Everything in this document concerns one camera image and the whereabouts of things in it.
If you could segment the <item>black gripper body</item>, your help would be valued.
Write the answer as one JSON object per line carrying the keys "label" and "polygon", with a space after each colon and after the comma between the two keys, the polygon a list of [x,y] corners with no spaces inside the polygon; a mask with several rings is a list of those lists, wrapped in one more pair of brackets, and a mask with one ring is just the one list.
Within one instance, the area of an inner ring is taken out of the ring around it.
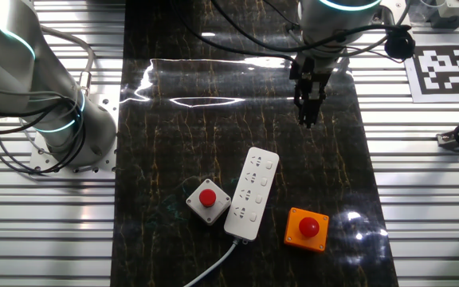
{"label": "black gripper body", "polygon": [[289,79],[296,82],[295,98],[324,100],[326,98],[325,88],[334,67],[335,58],[297,54],[289,75]]}

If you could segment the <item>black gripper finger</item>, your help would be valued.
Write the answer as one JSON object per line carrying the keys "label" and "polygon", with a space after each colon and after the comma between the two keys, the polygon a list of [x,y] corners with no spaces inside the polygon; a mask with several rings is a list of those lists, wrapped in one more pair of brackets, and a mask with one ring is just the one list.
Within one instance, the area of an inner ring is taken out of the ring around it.
{"label": "black gripper finger", "polygon": [[313,125],[315,125],[318,120],[318,116],[320,114],[320,108],[323,102],[326,100],[326,97],[327,95],[325,92],[325,88],[319,88],[318,98],[311,100],[311,106],[312,106],[311,120],[312,120]]}
{"label": "black gripper finger", "polygon": [[295,106],[298,108],[299,124],[310,128],[312,124],[309,119],[309,95],[301,89],[295,90]]}

